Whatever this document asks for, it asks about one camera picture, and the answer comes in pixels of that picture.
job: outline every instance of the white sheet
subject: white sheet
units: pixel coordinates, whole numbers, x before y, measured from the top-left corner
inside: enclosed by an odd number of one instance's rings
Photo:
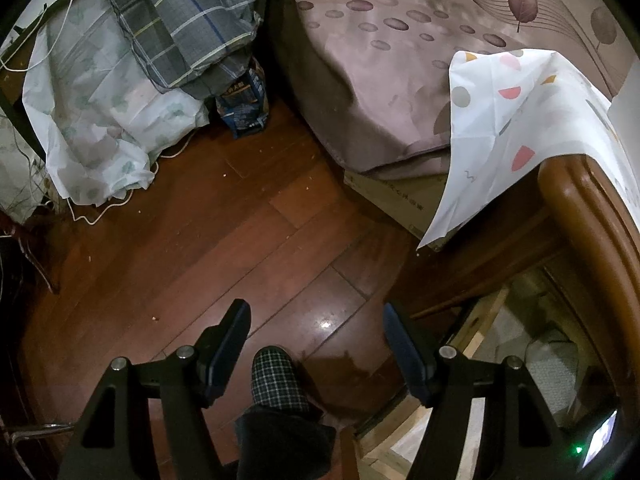
[[[449,81],[449,177],[420,247],[468,221],[546,158],[572,153],[597,161],[640,228],[640,193],[623,149],[623,136],[637,133],[613,127],[608,99],[561,54],[460,51]]]
[[[31,66],[49,51],[63,17],[39,32]],[[159,153],[208,123],[201,101],[156,90],[107,0],[74,2],[53,53],[27,72],[22,102],[58,193],[80,205],[146,189]]]

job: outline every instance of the geometric pattern cloth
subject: geometric pattern cloth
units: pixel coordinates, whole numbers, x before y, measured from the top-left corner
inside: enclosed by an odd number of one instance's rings
[[[308,413],[309,402],[298,380],[291,357],[277,346],[262,348],[251,370],[254,404],[286,413]]]
[[[266,0],[109,0],[159,91],[220,95],[248,68]]]

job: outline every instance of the floorboard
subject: floorboard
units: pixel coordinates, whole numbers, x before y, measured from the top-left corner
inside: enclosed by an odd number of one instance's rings
[[[219,322],[234,298],[252,306],[251,334],[226,394],[205,412],[223,462],[238,456],[233,421],[252,403],[262,346],[302,363],[338,426],[371,416],[401,387],[382,306],[416,240],[343,184],[278,99],[263,133],[233,140],[220,122],[203,128],[126,206],[95,226],[67,213],[46,238],[60,294],[34,294],[18,356],[42,422],[75,420],[113,357],[164,358]],[[162,478],[173,479],[159,401],[150,415]]]

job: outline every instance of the dark trousers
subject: dark trousers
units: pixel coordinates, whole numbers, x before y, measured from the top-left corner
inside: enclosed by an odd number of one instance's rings
[[[301,416],[252,406],[236,420],[238,480],[316,480],[331,469],[335,430]]]

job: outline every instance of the screen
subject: screen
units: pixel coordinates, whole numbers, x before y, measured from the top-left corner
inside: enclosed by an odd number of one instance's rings
[[[586,466],[591,460],[595,458],[595,456],[602,450],[603,447],[607,445],[607,442],[611,438],[611,433],[613,431],[613,426],[616,423],[616,415],[618,414],[618,410],[613,412],[611,416],[605,420],[602,425],[596,430],[591,437],[591,443],[589,444],[589,450],[587,451],[587,455],[584,458],[584,464],[582,467]]]

